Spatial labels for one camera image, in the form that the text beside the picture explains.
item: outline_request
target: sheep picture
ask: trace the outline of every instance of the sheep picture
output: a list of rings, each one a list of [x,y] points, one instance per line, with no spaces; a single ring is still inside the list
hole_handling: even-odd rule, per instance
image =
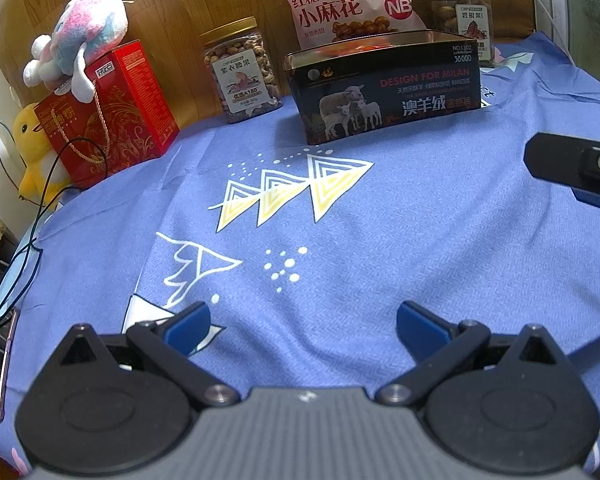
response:
[[[327,140],[329,140],[329,136],[333,136],[334,139],[338,138],[338,133],[336,132],[335,126],[336,124],[341,124],[342,129],[344,130],[344,134],[349,137],[349,121],[351,117],[350,113],[351,103],[348,103],[344,106],[337,106],[337,112],[334,114],[329,114],[324,117],[322,120],[325,125],[325,135],[327,136]]]
[[[363,120],[365,121],[365,127],[363,131],[366,132],[367,120],[370,121],[371,130],[375,129],[376,126],[379,126],[380,123],[382,123],[382,115],[380,113],[380,107],[378,103],[366,104],[364,101],[357,101],[356,105],[357,108],[360,110],[360,113],[362,114]]]
[[[349,86],[345,88],[343,92],[336,92],[335,94],[325,95],[325,97],[320,99],[320,104],[318,105],[318,107],[320,108],[320,116],[322,117],[322,120],[324,121],[324,125],[326,127],[325,131],[331,133],[334,136],[334,138],[336,138],[336,131],[334,129],[334,126],[337,123],[342,124],[342,119],[336,120],[335,117],[331,116],[342,116],[343,111],[340,107],[347,106],[352,102],[364,101],[365,97],[362,95],[361,92],[363,86],[364,85]],[[356,116],[360,114],[361,113],[360,110],[357,109],[357,105],[354,106],[353,110],[350,110],[349,107],[347,107],[347,123],[349,122],[349,120],[353,120],[353,125],[355,129],[357,129],[358,119]],[[343,124],[343,128],[345,131],[345,135],[348,136],[348,126],[345,126]]]

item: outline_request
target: wooden wall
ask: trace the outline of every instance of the wooden wall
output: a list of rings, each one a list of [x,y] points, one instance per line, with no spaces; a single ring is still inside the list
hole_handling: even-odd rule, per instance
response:
[[[49,34],[69,0],[1,0],[0,68],[22,105],[42,100],[44,85],[29,89],[22,70],[32,41]],[[134,0],[127,4],[128,40],[142,41],[149,61],[180,126],[216,115],[218,100],[202,63],[198,35],[225,23],[255,16],[261,24],[276,73],[287,93],[282,57],[298,50],[286,0]],[[414,0],[425,23],[427,0]],[[534,30],[533,0],[492,0],[496,36],[524,38]]]

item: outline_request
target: gray gripper housing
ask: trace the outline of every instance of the gray gripper housing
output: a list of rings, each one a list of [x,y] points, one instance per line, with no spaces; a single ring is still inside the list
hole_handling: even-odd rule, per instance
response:
[[[30,480],[68,476],[35,469]],[[167,455],[116,480],[504,480],[440,449],[405,408],[362,388],[254,388],[211,408]],[[586,480],[573,467],[534,480]]]

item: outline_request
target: cashew nut jar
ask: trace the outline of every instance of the cashew nut jar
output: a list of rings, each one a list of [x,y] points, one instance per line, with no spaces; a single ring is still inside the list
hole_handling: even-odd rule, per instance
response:
[[[280,87],[254,17],[200,35],[205,65],[229,123],[277,110]]]
[[[431,0],[433,28],[478,41],[480,65],[493,63],[493,19],[490,0]]]

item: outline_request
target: yellow triangle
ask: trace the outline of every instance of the yellow triangle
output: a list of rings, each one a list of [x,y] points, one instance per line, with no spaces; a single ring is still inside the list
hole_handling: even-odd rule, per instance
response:
[[[369,168],[371,164],[313,179],[311,199],[314,204],[315,221],[322,218],[333,203],[351,189]]]
[[[222,212],[220,213],[220,219],[218,221],[218,229],[216,229],[216,233],[219,233],[222,229],[227,227],[259,199],[260,195],[257,194],[246,196],[244,198],[235,198],[233,200],[229,200],[229,202],[225,202],[222,206]]]
[[[302,193],[309,181],[298,184],[279,184],[267,189],[260,197],[258,209],[258,227],[269,220],[283,205]]]

